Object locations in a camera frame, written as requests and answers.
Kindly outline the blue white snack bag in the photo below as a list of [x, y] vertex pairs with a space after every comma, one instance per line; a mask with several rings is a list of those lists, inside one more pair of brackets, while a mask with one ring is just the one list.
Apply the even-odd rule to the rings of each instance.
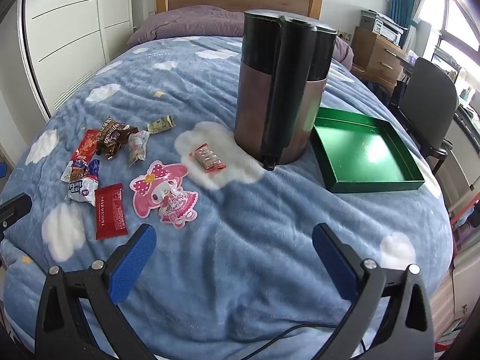
[[95, 158], [89, 163], [70, 161], [61, 180], [67, 183], [66, 199], [95, 206], [95, 193], [98, 189], [100, 161]]

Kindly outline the green tray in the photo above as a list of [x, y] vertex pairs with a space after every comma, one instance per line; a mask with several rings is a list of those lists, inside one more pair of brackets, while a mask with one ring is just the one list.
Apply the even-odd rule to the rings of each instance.
[[417, 190], [425, 179], [394, 127], [321, 107], [310, 137], [325, 188], [334, 194]]

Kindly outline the black and bronze kettle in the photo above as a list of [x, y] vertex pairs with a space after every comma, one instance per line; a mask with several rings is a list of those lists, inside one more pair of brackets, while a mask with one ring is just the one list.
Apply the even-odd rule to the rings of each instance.
[[272, 171], [304, 153], [337, 34], [294, 13], [245, 12], [234, 139], [263, 168]]

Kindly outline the wall power socket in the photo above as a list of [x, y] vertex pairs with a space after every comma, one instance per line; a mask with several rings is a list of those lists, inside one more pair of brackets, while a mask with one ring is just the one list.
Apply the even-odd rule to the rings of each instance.
[[352, 35], [350, 33], [339, 31], [338, 36], [348, 43], [352, 41]]

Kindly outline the olive green candy packet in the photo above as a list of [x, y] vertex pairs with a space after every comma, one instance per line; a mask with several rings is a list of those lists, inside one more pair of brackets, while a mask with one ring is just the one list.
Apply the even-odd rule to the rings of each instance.
[[147, 131], [150, 134], [164, 133], [176, 126], [174, 119], [171, 115], [162, 116], [154, 122], [147, 125]]

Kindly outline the dark red snack bar wrapper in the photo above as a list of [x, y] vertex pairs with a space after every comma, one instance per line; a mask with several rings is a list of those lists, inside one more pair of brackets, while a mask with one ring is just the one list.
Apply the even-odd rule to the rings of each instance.
[[95, 215], [97, 240], [128, 234], [122, 184], [112, 184], [95, 191]]

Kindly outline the black office chair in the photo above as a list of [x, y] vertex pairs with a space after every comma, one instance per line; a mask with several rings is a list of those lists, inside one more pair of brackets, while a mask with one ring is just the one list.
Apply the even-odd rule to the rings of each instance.
[[416, 142], [421, 156], [433, 157], [437, 173], [452, 150], [446, 139], [459, 100], [451, 78], [438, 66], [418, 58], [407, 83], [399, 81], [388, 109]]

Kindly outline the grey printer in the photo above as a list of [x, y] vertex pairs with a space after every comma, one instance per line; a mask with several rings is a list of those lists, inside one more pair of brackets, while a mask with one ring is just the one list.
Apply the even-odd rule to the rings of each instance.
[[361, 11], [360, 27], [383, 36], [397, 46], [400, 44], [402, 35], [407, 30], [405, 27], [396, 24], [390, 17], [375, 10]]

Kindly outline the orange wafer biscuit packet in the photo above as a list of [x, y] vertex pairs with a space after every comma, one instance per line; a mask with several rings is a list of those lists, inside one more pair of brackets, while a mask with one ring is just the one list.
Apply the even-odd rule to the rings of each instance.
[[226, 168], [226, 165], [207, 142], [190, 152], [190, 156], [202, 167], [205, 173], [218, 172]]

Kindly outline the white wardrobe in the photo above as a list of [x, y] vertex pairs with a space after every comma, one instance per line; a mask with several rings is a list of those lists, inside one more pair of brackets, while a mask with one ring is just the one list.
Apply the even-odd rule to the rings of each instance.
[[132, 0], [21, 0], [32, 80], [48, 117], [127, 48]]

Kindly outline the red spicy strip packet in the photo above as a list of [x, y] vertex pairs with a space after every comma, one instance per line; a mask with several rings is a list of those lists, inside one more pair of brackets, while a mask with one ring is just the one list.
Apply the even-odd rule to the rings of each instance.
[[87, 129], [83, 139], [74, 151], [71, 160], [73, 162], [83, 162], [88, 164], [97, 150], [99, 134], [99, 130]]

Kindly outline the purple duvet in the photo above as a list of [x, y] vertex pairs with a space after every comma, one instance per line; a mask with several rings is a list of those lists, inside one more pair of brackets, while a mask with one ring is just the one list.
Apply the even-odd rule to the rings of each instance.
[[283, 70], [307, 69], [307, 80], [326, 78], [327, 58], [351, 69], [352, 48], [335, 30], [316, 19], [280, 10], [248, 10], [244, 13], [198, 5], [151, 16], [128, 40], [135, 47], [163, 38], [187, 36], [242, 38], [241, 68], [273, 75]]

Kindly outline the blue cloud-pattern blanket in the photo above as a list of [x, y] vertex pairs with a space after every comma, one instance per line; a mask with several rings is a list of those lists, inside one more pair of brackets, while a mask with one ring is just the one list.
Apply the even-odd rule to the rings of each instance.
[[[382, 267], [417, 264], [433, 293], [452, 258], [448, 212], [437, 180], [404, 130], [399, 135], [425, 183], [417, 190], [333, 194], [312, 150], [266, 171], [234, 142], [241, 40], [187, 37], [151, 41], [92, 76], [25, 150], [1, 193], [26, 193], [32, 210], [1, 243], [7, 265], [5, 318], [34, 346], [41, 290], [50, 267], [66, 271], [108, 258], [125, 239], [99, 241], [95, 210], [66, 199], [64, 169], [87, 129], [108, 116], [144, 128], [172, 116], [174, 129], [151, 136], [146, 160], [128, 151], [102, 160], [99, 183], [124, 186], [124, 215], [142, 223], [129, 183], [155, 160], [185, 164], [185, 190], [199, 194], [197, 219], [184, 228], [146, 222], [157, 246], [120, 308], [158, 358], [310, 359], [348, 309], [312, 246], [328, 224], [363, 258]], [[207, 142], [226, 168], [205, 173], [190, 152]]]

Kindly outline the pink My Melody snack pouch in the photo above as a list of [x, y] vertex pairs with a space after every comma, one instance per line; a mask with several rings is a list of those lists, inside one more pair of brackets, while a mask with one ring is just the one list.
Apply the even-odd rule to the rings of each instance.
[[198, 213], [195, 206], [199, 194], [182, 186], [188, 173], [188, 166], [182, 163], [152, 162], [146, 174], [129, 183], [137, 216], [145, 219], [151, 211], [157, 211], [162, 223], [171, 224], [177, 229], [196, 220]]

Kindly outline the brown oat snack bag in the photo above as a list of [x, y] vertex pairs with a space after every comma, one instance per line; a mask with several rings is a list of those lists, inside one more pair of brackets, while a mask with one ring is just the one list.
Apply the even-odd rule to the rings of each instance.
[[107, 160], [112, 160], [118, 151], [128, 143], [128, 138], [139, 129], [129, 124], [123, 124], [108, 116], [97, 138], [97, 155], [104, 154]]

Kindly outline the wooden drawer cabinet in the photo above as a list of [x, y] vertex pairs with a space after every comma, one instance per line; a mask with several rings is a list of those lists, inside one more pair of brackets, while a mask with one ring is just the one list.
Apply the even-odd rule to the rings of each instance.
[[352, 72], [361, 80], [394, 87], [403, 68], [405, 53], [381, 35], [357, 26], [351, 44], [354, 59]]

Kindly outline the white desk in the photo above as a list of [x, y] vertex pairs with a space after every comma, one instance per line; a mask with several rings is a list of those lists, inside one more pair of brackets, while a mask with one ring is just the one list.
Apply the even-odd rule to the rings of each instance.
[[437, 177], [450, 216], [457, 215], [479, 193], [479, 120], [459, 106], [446, 135], [452, 144]]

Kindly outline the clear pastel candy bag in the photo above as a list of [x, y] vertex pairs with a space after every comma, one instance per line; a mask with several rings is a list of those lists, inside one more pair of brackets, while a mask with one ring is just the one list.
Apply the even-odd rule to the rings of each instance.
[[146, 148], [150, 133], [142, 130], [128, 137], [128, 166], [133, 166], [137, 161], [146, 160]]

